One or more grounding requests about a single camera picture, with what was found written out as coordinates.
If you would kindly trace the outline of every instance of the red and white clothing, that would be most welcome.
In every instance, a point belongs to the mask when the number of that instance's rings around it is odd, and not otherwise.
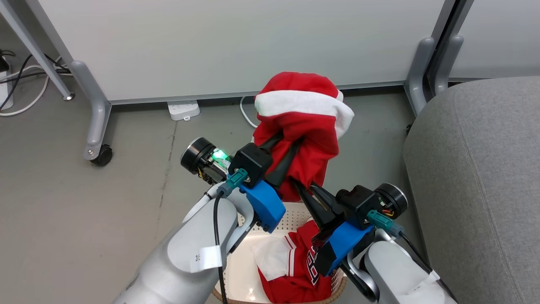
[[[314,302],[332,295],[332,278],[319,275],[315,269],[311,239],[318,232],[311,220],[297,232],[289,232],[282,239],[269,237],[252,248],[270,302]]]
[[[294,141],[304,137],[287,176],[305,187],[312,181],[323,184],[328,160],[338,154],[338,139],[354,117],[336,86],[317,74],[282,72],[272,77],[255,97],[255,107],[261,121],[253,133],[256,145],[283,130],[283,140],[271,151],[274,162],[268,172],[278,165]],[[285,202],[300,200],[288,179],[279,192]]]

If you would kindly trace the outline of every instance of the perforated basket side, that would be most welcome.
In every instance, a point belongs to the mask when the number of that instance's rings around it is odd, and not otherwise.
[[[285,215],[283,216],[283,219],[281,219],[279,225],[276,227],[276,230],[285,230],[285,231],[296,231],[298,227],[302,227],[311,217],[309,214],[309,211],[307,210],[306,206],[304,206],[303,203],[284,203],[285,205]],[[242,225],[244,224],[245,219],[240,214],[238,215],[238,224]],[[254,231],[262,231],[262,228],[259,226],[255,226],[251,229],[252,232]],[[227,286],[227,280],[226,280],[226,272],[224,271],[224,283],[225,286]],[[343,271],[338,269],[332,273],[332,295],[331,297],[317,302],[310,302],[309,304],[329,304],[335,301],[341,293],[343,292],[345,285],[347,284],[347,278],[344,277]],[[223,302],[223,297],[221,296],[221,293],[219,290],[214,288],[212,291],[212,294],[220,301]],[[257,304],[257,302],[246,302],[246,301],[238,301],[238,300],[232,300],[227,299],[228,303],[231,304]]]

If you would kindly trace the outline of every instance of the teal connector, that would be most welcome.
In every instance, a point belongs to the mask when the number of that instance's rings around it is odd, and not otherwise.
[[[403,227],[375,210],[368,212],[368,221],[375,227],[383,229],[391,236],[400,237],[400,232],[405,232]]]
[[[247,171],[240,168],[233,175],[229,176],[225,183],[218,187],[218,193],[223,192],[222,197],[228,197],[232,191],[240,186],[247,178]]]

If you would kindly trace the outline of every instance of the metal pole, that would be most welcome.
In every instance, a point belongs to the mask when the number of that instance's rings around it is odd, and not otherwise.
[[[30,36],[30,33],[26,27],[24,27],[21,19],[19,19],[11,5],[8,3],[8,0],[0,0],[0,12],[6,21],[8,21],[9,25],[13,28],[17,36],[19,36],[19,39],[21,39],[24,45],[26,45],[28,50],[36,58],[39,65],[43,67],[58,90],[60,90],[64,96],[64,100],[71,100],[75,96],[74,93],[70,92],[64,82],[60,79],[60,76],[56,73],[49,60],[47,60],[36,41],[32,38],[32,36]]]

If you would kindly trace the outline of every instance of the gray fabric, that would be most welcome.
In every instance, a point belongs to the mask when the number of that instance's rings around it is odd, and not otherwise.
[[[429,260],[460,303],[540,303],[540,77],[456,85],[404,158]]]

